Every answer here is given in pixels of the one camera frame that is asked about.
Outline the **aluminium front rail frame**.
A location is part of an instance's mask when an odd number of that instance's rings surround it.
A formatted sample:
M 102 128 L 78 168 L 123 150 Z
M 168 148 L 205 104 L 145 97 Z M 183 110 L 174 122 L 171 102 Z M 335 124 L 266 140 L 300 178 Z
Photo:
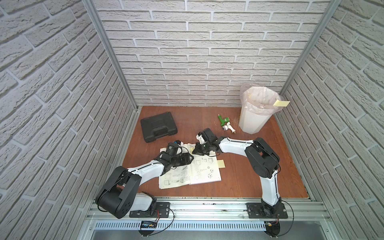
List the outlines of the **aluminium front rail frame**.
M 272 225 L 276 224 L 281 227 L 278 236 L 283 237 L 293 235 L 295 227 L 315 223 L 320 225 L 320 232 L 327 240 L 341 239 L 324 204 L 308 199 L 284 199 L 287 219 L 250 219 L 246 203 L 260 203 L 260 199 L 159 197 L 158 202 L 171 203 L 168 218 L 130 218 L 128 213 L 123 218 L 117 219 L 107 212 L 99 211 L 98 206 L 93 204 L 77 238 L 89 240 L 97 230 L 144 231 L 140 230 L 141 222 L 154 221 L 158 223 L 157 228 L 149 232 L 191 230 L 271 232 Z

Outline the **right aluminium corner post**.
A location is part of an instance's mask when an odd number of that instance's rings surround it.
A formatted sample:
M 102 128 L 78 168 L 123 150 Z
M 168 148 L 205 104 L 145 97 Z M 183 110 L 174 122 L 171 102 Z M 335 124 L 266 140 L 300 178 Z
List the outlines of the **right aluminium corner post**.
M 320 36 L 322 35 L 325 28 L 328 26 L 330 20 L 332 19 L 333 15 L 335 14 L 337 8 L 341 4 L 342 0 L 332 0 L 329 2 L 324 14 L 322 15 L 320 21 L 316 25 L 313 34 L 311 35 L 310 39 L 308 40 L 307 44 L 305 45 L 301 55 L 299 56 L 298 61 L 295 63 L 292 71 L 290 72 L 290 75 L 288 76 L 287 80 L 285 81 L 285 84 L 283 85 L 280 95 L 283 96 L 285 92 L 288 90 L 289 86 L 294 81 L 294 78 L 299 73 L 301 67 L 309 57 L 310 53 L 312 52 L 313 48 L 315 47 L 316 43 L 318 42 Z

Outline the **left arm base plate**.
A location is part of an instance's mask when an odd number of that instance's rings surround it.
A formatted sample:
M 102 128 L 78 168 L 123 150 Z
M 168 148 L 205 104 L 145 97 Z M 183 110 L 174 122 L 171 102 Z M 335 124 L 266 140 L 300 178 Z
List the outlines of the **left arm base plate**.
M 170 213 L 170 202 L 156 202 L 147 211 L 130 211 L 130 218 L 168 218 Z

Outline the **left aluminium corner post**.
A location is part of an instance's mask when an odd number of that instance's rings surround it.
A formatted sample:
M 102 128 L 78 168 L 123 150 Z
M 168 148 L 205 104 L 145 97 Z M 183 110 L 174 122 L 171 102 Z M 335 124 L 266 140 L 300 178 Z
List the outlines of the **left aluminium corner post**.
M 127 83 L 127 80 L 125 78 L 125 75 L 122 71 L 122 68 L 120 66 L 120 63 L 118 61 L 117 55 L 114 52 L 113 46 L 110 42 L 110 39 L 108 38 L 107 32 L 103 26 L 103 22 L 98 14 L 98 11 L 96 9 L 96 6 L 94 5 L 93 1 L 91 0 L 84 0 L 84 5 L 87 9 L 88 14 L 90 15 L 90 19 L 92 20 L 94 27 L 99 35 L 99 38 L 106 50 L 106 53 L 112 63 L 112 66 L 114 67 L 116 74 L 118 76 L 118 79 L 120 83 L 123 86 L 123 89 L 125 93 L 128 96 L 129 102 L 132 105 L 133 109 L 137 112 L 139 106 L 137 105 L 135 98 L 131 92 L 131 89 Z

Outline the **yellow sticky note lower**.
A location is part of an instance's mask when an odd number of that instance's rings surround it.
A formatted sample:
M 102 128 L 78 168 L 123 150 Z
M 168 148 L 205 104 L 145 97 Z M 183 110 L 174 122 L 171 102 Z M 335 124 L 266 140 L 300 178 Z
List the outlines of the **yellow sticky note lower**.
M 219 169 L 222 169 L 222 168 L 226 167 L 223 160 L 217 160 L 217 164 L 218 164 L 218 168 Z

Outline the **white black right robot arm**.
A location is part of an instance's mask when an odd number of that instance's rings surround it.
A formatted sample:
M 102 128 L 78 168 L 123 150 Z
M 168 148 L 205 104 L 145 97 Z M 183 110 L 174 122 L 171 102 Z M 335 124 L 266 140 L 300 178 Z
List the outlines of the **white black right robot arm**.
M 256 140 L 234 140 L 226 137 L 209 138 L 196 135 L 198 142 L 193 151 L 196 155 L 209 155 L 210 152 L 230 153 L 248 158 L 254 172 L 260 177 L 262 185 L 262 209 L 274 214 L 282 200 L 278 190 L 277 176 L 280 158 L 262 138 Z

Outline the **aluminium corner post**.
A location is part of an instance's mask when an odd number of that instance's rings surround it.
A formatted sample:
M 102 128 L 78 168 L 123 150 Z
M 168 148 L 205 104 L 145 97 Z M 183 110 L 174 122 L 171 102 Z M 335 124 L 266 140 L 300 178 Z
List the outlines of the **aluminium corner post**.
M 299 56 L 298 61 L 295 63 L 292 71 L 290 72 L 290 75 L 288 76 L 287 80 L 285 81 L 285 84 L 283 85 L 280 95 L 283 96 L 285 92 L 288 90 L 289 86 L 294 81 L 294 78 L 299 73 L 301 67 L 309 57 L 310 53 L 312 52 L 313 48 L 315 47 L 316 43 L 318 42 L 320 36 L 322 35 L 325 28 L 328 26 L 330 20 L 332 19 L 333 15 L 335 14 L 337 8 L 341 4 L 342 0 L 332 0 L 329 2 L 324 14 L 322 15 L 320 21 L 316 25 L 313 34 L 311 35 L 310 39 L 308 40 L 307 44 L 305 45 L 301 55 Z
M 88 14 L 90 15 L 90 19 L 92 20 L 94 27 L 99 35 L 99 38 L 106 50 L 106 53 L 112 63 L 112 66 L 114 67 L 116 74 L 118 76 L 118 79 L 120 83 L 123 86 L 123 89 L 125 93 L 128 96 L 129 102 L 132 105 L 133 109 L 137 112 L 139 106 L 137 105 L 135 98 L 131 92 L 131 89 L 127 83 L 127 80 L 125 78 L 125 75 L 122 71 L 122 68 L 120 66 L 120 63 L 118 61 L 117 55 L 114 52 L 113 46 L 110 42 L 110 39 L 108 38 L 107 32 L 103 26 L 103 22 L 98 14 L 98 11 L 96 9 L 96 6 L 94 5 L 93 1 L 91 0 L 84 0 L 84 5 L 87 9 Z

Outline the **yellow note on bin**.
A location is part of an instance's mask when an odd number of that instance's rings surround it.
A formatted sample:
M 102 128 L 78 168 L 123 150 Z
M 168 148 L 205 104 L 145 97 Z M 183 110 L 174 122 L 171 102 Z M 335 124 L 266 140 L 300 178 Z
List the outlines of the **yellow note on bin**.
M 274 103 L 274 107 L 287 107 L 289 104 L 290 104 L 290 101 L 276 100 Z

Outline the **drawing instruction book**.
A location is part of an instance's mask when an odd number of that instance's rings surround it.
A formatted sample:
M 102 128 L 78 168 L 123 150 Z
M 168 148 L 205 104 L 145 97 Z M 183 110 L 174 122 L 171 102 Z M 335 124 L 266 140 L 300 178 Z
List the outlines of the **drawing instruction book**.
M 166 174 L 160 176 L 159 188 L 164 190 L 221 180 L 218 161 L 214 153 L 210 153 L 208 156 L 194 155 L 191 164 L 172 168 Z

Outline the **small green circuit board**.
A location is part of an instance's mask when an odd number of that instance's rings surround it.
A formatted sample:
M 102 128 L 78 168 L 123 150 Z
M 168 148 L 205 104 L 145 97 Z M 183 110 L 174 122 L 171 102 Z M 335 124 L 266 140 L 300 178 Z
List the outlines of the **small green circuit board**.
M 157 228 L 158 223 L 154 221 L 142 221 L 140 230 L 149 231 Z

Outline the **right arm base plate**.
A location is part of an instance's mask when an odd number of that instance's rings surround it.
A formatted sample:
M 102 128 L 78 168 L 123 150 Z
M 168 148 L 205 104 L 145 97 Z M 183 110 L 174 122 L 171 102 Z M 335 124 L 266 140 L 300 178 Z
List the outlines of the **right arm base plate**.
M 287 219 L 287 210 L 282 203 L 270 206 L 264 202 L 246 203 L 250 219 Z

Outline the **white plastic tap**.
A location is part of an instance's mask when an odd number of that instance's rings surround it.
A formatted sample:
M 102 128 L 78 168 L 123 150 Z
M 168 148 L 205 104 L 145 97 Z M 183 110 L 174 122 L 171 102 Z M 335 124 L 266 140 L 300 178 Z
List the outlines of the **white plastic tap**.
M 236 130 L 232 127 L 230 122 L 227 122 L 225 125 L 222 126 L 224 131 L 230 130 L 233 134 L 236 133 Z

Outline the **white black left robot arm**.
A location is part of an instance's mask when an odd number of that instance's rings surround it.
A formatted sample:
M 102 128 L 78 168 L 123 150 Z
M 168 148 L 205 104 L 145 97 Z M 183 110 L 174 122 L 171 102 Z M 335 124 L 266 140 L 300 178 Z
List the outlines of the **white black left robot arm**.
M 126 169 L 122 166 L 113 170 L 110 177 L 95 197 L 101 212 L 108 212 L 117 219 L 126 214 L 132 217 L 157 217 L 157 198 L 148 193 L 139 193 L 140 185 L 165 175 L 172 168 L 187 166 L 194 160 L 190 153 L 169 154 L 161 152 L 150 162 Z

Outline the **white trash bin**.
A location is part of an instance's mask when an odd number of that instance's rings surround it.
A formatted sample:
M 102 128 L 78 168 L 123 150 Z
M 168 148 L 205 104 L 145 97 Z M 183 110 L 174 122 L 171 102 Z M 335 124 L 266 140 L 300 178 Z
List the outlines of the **white trash bin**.
M 258 133 L 272 115 L 259 115 L 242 106 L 239 127 L 247 134 Z

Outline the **green plastic tap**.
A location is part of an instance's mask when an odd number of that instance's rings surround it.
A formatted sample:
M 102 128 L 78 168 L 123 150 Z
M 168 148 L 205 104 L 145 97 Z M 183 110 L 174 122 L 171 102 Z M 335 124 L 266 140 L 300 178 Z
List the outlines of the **green plastic tap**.
M 223 118 L 221 115 L 218 115 L 218 119 L 219 119 L 220 124 L 221 124 L 222 127 L 223 127 L 223 126 L 226 126 L 227 123 L 230 122 L 230 119 L 229 119 L 229 118 Z

